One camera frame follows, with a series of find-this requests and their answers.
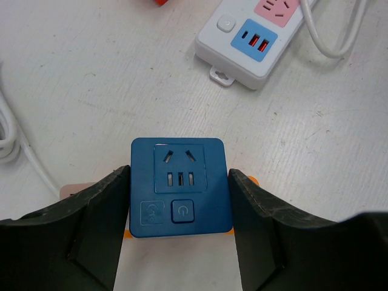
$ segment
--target white table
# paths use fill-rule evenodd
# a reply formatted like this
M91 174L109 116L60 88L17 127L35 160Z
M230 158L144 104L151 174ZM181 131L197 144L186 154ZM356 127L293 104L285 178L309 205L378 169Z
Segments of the white table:
M267 84L221 88L193 40L219 1L2 0L1 87L60 185L130 163L139 136L217 136L228 167L339 221L388 210L388 2L352 53L322 57L302 28ZM320 1L334 44L354 1ZM57 201L24 155L0 168L0 219ZM124 242L115 290L241 290L232 236Z

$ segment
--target blue usb panel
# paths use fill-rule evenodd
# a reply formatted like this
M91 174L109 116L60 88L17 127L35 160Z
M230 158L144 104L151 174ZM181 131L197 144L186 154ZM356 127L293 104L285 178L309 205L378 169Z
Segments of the blue usb panel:
M261 62L275 43L278 35L248 19L233 39L232 47Z
M224 144L215 138L138 138L131 152L134 237L232 229Z

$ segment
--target red usb port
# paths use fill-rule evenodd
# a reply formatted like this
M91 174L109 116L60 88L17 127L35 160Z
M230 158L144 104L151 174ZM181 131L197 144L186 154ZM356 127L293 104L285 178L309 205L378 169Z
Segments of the red usb port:
M249 45L251 47L254 47L257 44L257 42L259 41L259 38L260 38L260 36L254 35L254 37L250 40Z
M269 43L268 40L266 40L266 39L263 40L263 42L259 46L258 50L263 52L266 49L266 47L268 46L268 43Z

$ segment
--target white power strip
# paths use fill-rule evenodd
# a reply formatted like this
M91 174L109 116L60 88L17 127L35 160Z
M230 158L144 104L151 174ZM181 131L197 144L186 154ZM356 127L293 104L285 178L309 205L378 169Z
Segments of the white power strip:
M299 0L223 0L198 33L195 52L213 66L216 82L256 90L302 23Z

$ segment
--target power cord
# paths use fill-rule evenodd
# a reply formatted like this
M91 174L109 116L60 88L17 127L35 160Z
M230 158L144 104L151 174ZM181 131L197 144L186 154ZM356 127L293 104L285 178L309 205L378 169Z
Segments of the power cord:
M344 56L352 48L354 42L356 41L357 34L360 30L360 26L367 8L367 0L360 0L360 6L358 7L358 11L352 24L352 29L349 33L349 36L338 51L328 48L320 38L314 24L309 0L300 0L300 4L304 15L304 21L306 22L311 38L313 39L313 42L315 43L318 50L320 50L324 56L331 59L341 58Z
M27 159L42 178L44 184L46 184L55 196L59 196L59 187L37 159L22 128L18 124L0 90L0 164L14 160L20 148L23 149Z

